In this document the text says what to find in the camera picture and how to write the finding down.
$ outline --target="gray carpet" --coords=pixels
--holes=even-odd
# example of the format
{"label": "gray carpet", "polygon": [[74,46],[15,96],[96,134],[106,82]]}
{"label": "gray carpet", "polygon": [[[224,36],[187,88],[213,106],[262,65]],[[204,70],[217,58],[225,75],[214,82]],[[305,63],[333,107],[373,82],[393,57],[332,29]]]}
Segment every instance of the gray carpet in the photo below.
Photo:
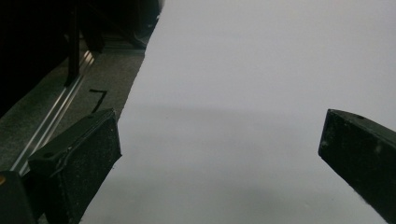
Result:
{"label": "gray carpet", "polygon": [[[114,108],[118,118],[134,78],[144,59],[144,51],[109,45],[85,73],[82,85],[66,110],[52,138],[89,115],[96,108]],[[8,170],[18,158],[43,118],[63,90],[67,62],[62,63],[0,118],[0,170]]]}

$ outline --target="white floor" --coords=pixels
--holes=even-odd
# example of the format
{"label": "white floor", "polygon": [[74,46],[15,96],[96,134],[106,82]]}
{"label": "white floor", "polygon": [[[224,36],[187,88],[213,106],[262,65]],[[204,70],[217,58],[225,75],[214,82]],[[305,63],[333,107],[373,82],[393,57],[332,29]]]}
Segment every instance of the white floor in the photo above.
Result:
{"label": "white floor", "polygon": [[328,108],[396,130],[395,11],[166,0],[82,223],[385,223],[318,143]]}

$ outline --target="metal rail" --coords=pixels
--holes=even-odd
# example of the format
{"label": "metal rail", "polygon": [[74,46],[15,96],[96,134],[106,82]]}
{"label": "metal rail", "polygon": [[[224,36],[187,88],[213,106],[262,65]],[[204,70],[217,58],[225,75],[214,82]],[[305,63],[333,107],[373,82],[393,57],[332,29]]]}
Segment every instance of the metal rail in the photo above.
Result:
{"label": "metal rail", "polygon": [[94,58],[91,52],[87,50],[79,63],[79,75],[68,87],[64,87],[63,91],[59,95],[58,99],[55,101],[51,110],[43,119],[43,121],[41,121],[32,138],[29,140],[28,144],[23,149],[20,156],[12,165],[10,169],[11,171],[19,172],[20,175],[24,175],[29,171],[27,165],[27,158],[39,148],[43,147],[48,143],[56,127],[64,116],[64,113],[76,96],[78,89],[81,86],[85,77],[84,75],[86,71],[91,67],[93,61]]}

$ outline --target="dark wall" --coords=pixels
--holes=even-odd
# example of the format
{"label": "dark wall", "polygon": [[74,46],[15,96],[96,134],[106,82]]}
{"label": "dark wall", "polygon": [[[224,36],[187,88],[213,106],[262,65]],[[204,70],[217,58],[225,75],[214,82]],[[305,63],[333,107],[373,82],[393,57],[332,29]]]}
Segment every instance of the dark wall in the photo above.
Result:
{"label": "dark wall", "polygon": [[146,32],[148,25],[154,24],[160,13],[158,0],[95,0],[99,6],[122,29],[131,34]]}
{"label": "dark wall", "polygon": [[0,1],[0,117],[67,57],[67,7]]}

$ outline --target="white backdrop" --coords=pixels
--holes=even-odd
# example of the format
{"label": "white backdrop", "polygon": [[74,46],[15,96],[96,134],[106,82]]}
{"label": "white backdrop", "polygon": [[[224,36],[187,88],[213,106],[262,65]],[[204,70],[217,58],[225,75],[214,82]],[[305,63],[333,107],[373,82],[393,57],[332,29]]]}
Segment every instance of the white backdrop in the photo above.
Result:
{"label": "white backdrop", "polygon": [[396,130],[395,11],[166,0],[83,223],[385,223],[318,144],[328,108]]}

